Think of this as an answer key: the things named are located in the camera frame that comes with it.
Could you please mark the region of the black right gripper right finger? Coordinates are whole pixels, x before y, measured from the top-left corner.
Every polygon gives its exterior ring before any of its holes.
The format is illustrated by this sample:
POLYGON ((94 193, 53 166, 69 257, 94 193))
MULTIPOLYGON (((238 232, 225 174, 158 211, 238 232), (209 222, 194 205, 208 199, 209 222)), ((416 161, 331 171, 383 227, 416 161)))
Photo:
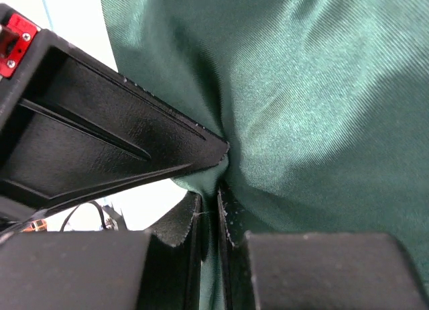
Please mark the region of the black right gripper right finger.
POLYGON ((218 189, 227 309, 427 309, 410 255, 385 233, 280 233, 218 189))

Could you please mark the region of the dark green cloth napkin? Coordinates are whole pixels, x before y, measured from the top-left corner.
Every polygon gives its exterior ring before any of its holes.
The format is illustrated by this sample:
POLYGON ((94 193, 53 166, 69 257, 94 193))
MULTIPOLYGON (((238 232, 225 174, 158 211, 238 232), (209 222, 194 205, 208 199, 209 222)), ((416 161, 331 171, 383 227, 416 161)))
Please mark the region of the dark green cloth napkin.
POLYGON ((428 0, 101 0, 119 72, 224 137, 200 308, 222 309, 223 178, 276 231, 387 231, 428 282, 428 0))

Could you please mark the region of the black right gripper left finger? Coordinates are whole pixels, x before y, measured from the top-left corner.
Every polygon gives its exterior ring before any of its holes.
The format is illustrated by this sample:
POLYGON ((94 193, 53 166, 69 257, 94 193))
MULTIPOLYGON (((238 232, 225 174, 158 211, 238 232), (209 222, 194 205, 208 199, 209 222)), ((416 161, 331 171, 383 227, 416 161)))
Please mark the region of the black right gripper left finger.
POLYGON ((2 309, 197 309, 200 195, 143 231, 15 234, 1 244, 2 309))

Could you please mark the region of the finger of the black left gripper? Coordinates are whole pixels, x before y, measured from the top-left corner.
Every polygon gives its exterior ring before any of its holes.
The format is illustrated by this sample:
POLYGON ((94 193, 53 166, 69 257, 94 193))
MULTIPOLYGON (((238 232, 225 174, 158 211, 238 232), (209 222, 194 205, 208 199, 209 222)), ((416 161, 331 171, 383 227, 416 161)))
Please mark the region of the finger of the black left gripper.
POLYGON ((30 219, 219 164, 228 143, 52 32, 1 121, 1 216, 30 219))

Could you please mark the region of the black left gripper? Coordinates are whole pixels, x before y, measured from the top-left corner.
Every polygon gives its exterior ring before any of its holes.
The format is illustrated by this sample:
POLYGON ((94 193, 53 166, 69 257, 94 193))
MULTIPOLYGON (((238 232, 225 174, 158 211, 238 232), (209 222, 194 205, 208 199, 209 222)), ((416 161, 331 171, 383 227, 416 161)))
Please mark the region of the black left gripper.
POLYGON ((41 62, 40 27, 9 5, 1 4, 1 121, 23 96, 41 62))

